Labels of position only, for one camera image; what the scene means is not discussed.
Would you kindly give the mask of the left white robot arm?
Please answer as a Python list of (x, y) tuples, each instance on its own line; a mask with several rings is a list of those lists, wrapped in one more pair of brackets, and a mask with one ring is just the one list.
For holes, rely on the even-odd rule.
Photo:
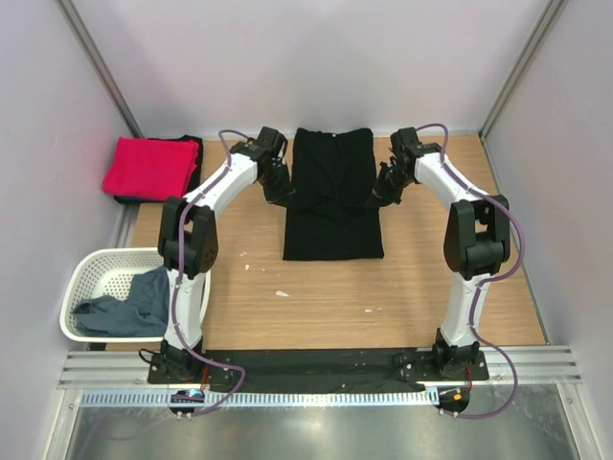
[(193, 383), (207, 363), (202, 355), (202, 323), (211, 291), (211, 272), (219, 245), (217, 221), (247, 187), (262, 185), (264, 196), (279, 202), (291, 194), (284, 156), (287, 139), (265, 126), (258, 136), (244, 136), (201, 185), (163, 205), (158, 253), (169, 278), (167, 330), (149, 365), (150, 383)]

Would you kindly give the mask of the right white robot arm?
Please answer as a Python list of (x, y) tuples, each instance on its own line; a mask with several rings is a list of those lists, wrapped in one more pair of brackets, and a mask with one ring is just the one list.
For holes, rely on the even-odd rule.
[(371, 207), (398, 204), (406, 187), (421, 184), (448, 213), (443, 256), (452, 275), (446, 316), (430, 351), (403, 356), (407, 380), (487, 380), (478, 328), (489, 283), (511, 254), (509, 203), (472, 184), (450, 161), (445, 144), (422, 142), (414, 127), (391, 137)]

